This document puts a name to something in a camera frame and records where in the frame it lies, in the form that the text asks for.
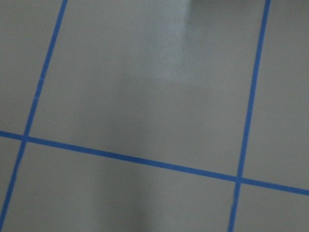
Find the blue tape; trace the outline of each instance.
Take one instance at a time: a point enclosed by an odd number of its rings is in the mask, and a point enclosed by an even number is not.
[[[20,148],[19,148],[19,152],[18,152],[18,155],[17,155],[15,165],[14,165],[11,180],[10,180],[8,190],[6,192],[5,200],[4,200],[4,203],[3,203],[3,207],[2,207],[2,211],[1,211],[1,215],[0,215],[0,232],[2,231],[2,227],[3,227],[4,221],[5,221],[5,216],[7,214],[7,210],[8,210],[9,204],[10,204],[14,185],[15,185],[16,178],[17,178],[19,165],[20,165],[21,160],[22,160],[23,155],[24,155],[24,151],[25,151],[26,144],[27,144],[27,139],[28,139],[28,136],[29,136],[29,133],[30,133],[30,129],[31,129],[31,125],[32,125],[32,122],[33,122],[34,115],[35,115],[35,111],[36,111],[36,108],[38,106],[40,94],[41,94],[41,91],[42,91],[42,88],[43,88],[43,84],[44,84],[44,80],[45,80],[46,73],[47,73],[47,70],[48,70],[48,66],[49,66],[49,63],[50,63],[50,59],[51,59],[52,54],[53,54],[53,50],[54,50],[54,47],[55,47],[56,39],[57,39],[57,36],[58,36],[58,32],[59,32],[59,29],[60,29],[60,25],[61,25],[61,21],[62,21],[62,18],[63,18],[63,14],[64,14],[64,11],[65,11],[66,5],[67,5],[67,0],[63,0],[61,7],[60,7],[58,17],[57,17],[54,32],[53,32],[53,35],[52,35],[52,38],[51,38],[51,41],[50,41],[50,44],[49,44],[49,48],[48,48],[48,51],[47,51],[47,54],[46,54],[46,58],[45,58],[43,69],[42,69],[42,72],[41,72],[41,75],[40,75],[39,83],[38,83],[38,86],[37,86],[37,89],[36,89],[36,92],[35,92],[35,95],[34,95],[31,110],[30,110],[30,113],[29,113],[29,116],[28,116],[25,131],[24,131],[24,136],[21,139],[21,145],[20,145]]]
[[[0,136],[5,137],[5,138],[9,138],[9,139],[16,139],[16,140],[22,140],[23,139],[22,135],[13,134],[13,133],[1,131],[1,130],[0,130]]]
[[[174,171],[183,172],[183,173],[202,175],[202,176],[212,177],[212,178],[221,179],[221,180],[227,180],[227,181],[236,180],[236,177],[232,175],[214,173],[214,172],[204,171],[200,169],[189,168],[189,167],[184,167],[184,166],[170,164],[170,163],[163,163],[163,162],[154,161],[150,159],[142,159],[142,158],[137,158],[133,156],[126,156],[126,155],[121,155],[121,154],[116,154],[116,153],[111,153],[111,152],[106,152],[106,151],[100,151],[100,150],[95,150],[95,149],[81,147],[81,146],[63,144],[63,143],[53,142],[53,141],[44,140],[44,139],[29,137],[28,142],[52,146],[56,148],[62,148],[65,150],[70,150],[70,151],[87,153],[87,154],[96,155],[96,156],[108,157],[108,158],[112,158],[116,160],[124,160],[128,162],[133,162],[133,163],[140,163],[144,165],[174,170]]]
[[[252,179],[247,179],[247,178],[242,178],[241,182],[247,185],[253,185],[253,186],[263,187],[267,189],[274,189],[274,190],[309,196],[308,189],[302,189],[302,188],[300,189],[300,188],[295,188],[295,187],[290,187],[290,186],[285,186],[285,185],[278,185],[278,184],[273,184],[273,183],[259,181],[259,180],[252,180]]]
[[[23,139],[22,135],[8,133],[8,132],[4,132],[4,131],[0,131],[0,136],[6,137],[6,138],[13,138],[13,139],[17,139],[17,140]],[[175,164],[158,162],[158,161],[154,161],[154,160],[150,160],[150,159],[142,159],[142,158],[137,158],[137,157],[132,157],[132,156],[120,155],[120,154],[115,154],[115,153],[111,153],[111,152],[95,150],[95,149],[82,147],[82,146],[64,144],[64,143],[60,143],[60,142],[54,142],[54,141],[39,139],[39,138],[34,138],[34,137],[28,137],[27,142],[45,145],[45,146],[51,146],[51,147],[65,149],[65,150],[69,150],[69,151],[81,152],[81,153],[90,154],[90,155],[107,157],[107,158],[111,158],[111,159],[115,159],[115,160],[124,160],[124,161],[128,161],[128,162],[140,163],[140,164],[145,164],[145,165],[149,165],[149,166],[153,166],[153,167],[159,167],[159,168],[174,170],[174,171],[178,171],[178,172],[190,173],[190,174],[195,174],[195,175],[202,175],[202,176],[211,177],[211,178],[215,178],[215,179],[221,179],[221,180],[236,182],[236,188],[239,188],[239,190],[234,191],[234,197],[236,197],[239,194],[240,184],[253,185],[253,186],[267,188],[267,189],[274,189],[274,190],[278,190],[278,191],[284,191],[284,192],[290,192],[290,193],[309,196],[309,189],[303,189],[303,188],[300,189],[300,188],[295,188],[295,187],[290,187],[290,186],[285,186],[285,185],[279,185],[279,184],[273,184],[273,183],[259,181],[259,180],[253,180],[253,179],[247,179],[247,178],[238,178],[237,176],[226,175],[226,174],[215,173],[215,172],[209,172],[209,171],[184,167],[184,166],[175,165]]]
[[[252,113],[253,113],[253,104],[254,104],[256,83],[257,83],[257,78],[258,78],[258,73],[259,73],[259,66],[260,66],[260,60],[261,60],[261,54],[262,54],[262,48],[263,48],[264,35],[265,35],[265,31],[266,31],[269,7],[270,7],[270,0],[266,0],[265,6],[264,6],[264,12],[263,12],[263,18],[262,18],[262,24],[261,24],[261,29],[260,29],[258,45],[257,45],[257,49],[256,49],[253,75],[252,75],[252,83],[251,83],[248,109],[247,109],[247,116],[246,116],[245,128],[244,128],[242,145],[241,145],[239,165],[238,165],[238,170],[237,170],[237,177],[238,177],[239,180],[235,185],[234,202],[233,202],[233,205],[232,205],[232,208],[231,208],[230,220],[229,220],[229,224],[228,224],[228,232],[233,232],[235,220],[236,220],[237,206],[238,206],[238,202],[239,202],[240,185],[241,185],[240,181],[242,179],[242,174],[243,174],[243,169],[244,169],[244,164],[245,164],[247,145],[248,145],[248,139],[249,139],[249,132],[250,132],[250,125],[251,125],[251,118],[252,118]]]

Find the glossy floor surface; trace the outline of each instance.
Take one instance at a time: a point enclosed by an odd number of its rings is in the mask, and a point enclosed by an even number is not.
[[[306,232],[309,2],[0,3],[0,232]]]

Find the gray surface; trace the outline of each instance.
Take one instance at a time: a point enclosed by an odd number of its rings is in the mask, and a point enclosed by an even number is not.
[[[235,232],[306,232],[309,198],[242,185]]]
[[[71,1],[31,136],[236,174],[262,1]]]
[[[20,141],[0,137],[0,209],[10,183]]]
[[[22,134],[60,0],[0,2],[0,130]]]
[[[309,189],[309,1],[274,1],[244,176]]]
[[[28,144],[3,232],[221,232],[234,183]]]

